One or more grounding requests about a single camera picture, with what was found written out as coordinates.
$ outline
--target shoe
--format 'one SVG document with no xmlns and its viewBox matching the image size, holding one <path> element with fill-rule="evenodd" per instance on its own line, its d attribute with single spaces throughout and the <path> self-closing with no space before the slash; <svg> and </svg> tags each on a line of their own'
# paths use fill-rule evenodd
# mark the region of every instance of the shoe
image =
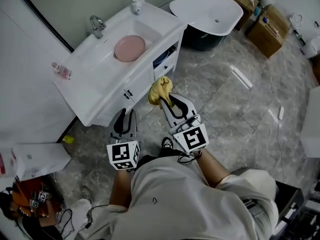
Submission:
<svg viewBox="0 0 320 240">
<path fill-rule="evenodd" d="M 174 148 L 174 143 L 172 142 L 172 140 L 169 137 L 164 137 L 162 140 L 162 148 L 170 148 L 173 149 Z"/>
<path fill-rule="evenodd" d="M 92 199 L 90 190 L 86 186 L 81 187 L 81 197 L 83 199 L 87 199 L 90 202 L 90 204 L 93 203 L 93 199 Z"/>
</svg>

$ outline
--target yellow cloth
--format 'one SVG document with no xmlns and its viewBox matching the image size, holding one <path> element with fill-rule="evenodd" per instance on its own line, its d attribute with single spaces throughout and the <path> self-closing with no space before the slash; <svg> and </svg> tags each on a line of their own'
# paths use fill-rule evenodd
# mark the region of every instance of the yellow cloth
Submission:
<svg viewBox="0 0 320 240">
<path fill-rule="evenodd" d="M 150 104 L 159 105 L 160 97 L 162 97 L 166 102 L 168 102 L 170 107 L 173 107 L 175 104 L 169 98 L 169 92 L 172 87 L 172 82 L 168 77 L 159 77 L 158 80 L 152 84 L 149 90 L 148 99 Z"/>
</svg>

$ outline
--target black hair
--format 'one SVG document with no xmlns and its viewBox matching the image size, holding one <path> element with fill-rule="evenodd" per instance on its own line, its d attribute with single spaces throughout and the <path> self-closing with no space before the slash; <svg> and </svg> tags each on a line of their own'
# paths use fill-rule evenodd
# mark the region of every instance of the black hair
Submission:
<svg viewBox="0 0 320 240">
<path fill-rule="evenodd" d="M 10 210 L 11 202 L 13 201 L 12 194 L 0 193 L 0 208 L 3 212 L 3 215 L 6 216 L 9 220 L 14 221 L 15 217 Z"/>
</svg>

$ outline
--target pink plate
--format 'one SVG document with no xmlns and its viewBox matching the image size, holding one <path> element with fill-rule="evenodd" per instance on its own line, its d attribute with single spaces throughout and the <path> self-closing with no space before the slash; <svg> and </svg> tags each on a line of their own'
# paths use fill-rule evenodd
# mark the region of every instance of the pink plate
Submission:
<svg viewBox="0 0 320 240">
<path fill-rule="evenodd" d="M 138 59 L 145 50 L 146 42 L 141 36 L 128 35 L 115 45 L 114 57 L 121 62 L 132 62 Z"/>
</svg>

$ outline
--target black and white bathtub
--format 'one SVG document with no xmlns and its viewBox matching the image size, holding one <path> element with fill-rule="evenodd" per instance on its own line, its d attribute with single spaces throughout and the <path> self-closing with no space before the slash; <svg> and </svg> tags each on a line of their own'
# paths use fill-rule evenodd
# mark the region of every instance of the black and white bathtub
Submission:
<svg viewBox="0 0 320 240">
<path fill-rule="evenodd" d="M 200 51 L 218 46 L 244 14 L 233 0 L 174 0 L 170 10 L 188 24 L 183 42 Z"/>
</svg>

